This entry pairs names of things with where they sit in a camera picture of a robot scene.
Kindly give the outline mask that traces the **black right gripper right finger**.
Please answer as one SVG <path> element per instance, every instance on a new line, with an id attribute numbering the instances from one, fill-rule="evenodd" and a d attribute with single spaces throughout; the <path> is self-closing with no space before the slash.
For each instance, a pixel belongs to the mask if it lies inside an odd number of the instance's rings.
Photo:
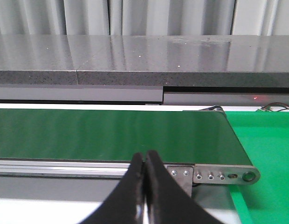
<path id="1" fill-rule="evenodd" d="M 220 224 L 177 184 L 157 151 L 145 161 L 146 196 L 150 224 Z"/>

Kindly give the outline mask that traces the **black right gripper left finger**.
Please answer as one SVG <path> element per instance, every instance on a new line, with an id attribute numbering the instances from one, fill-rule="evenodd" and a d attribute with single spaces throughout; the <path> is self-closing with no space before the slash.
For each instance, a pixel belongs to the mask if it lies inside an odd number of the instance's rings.
<path id="1" fill-rule="evenodd" d="M 84 224 L 141 224 L 144 216 L 143 156 L 133 155 L 121 181 Z"/>

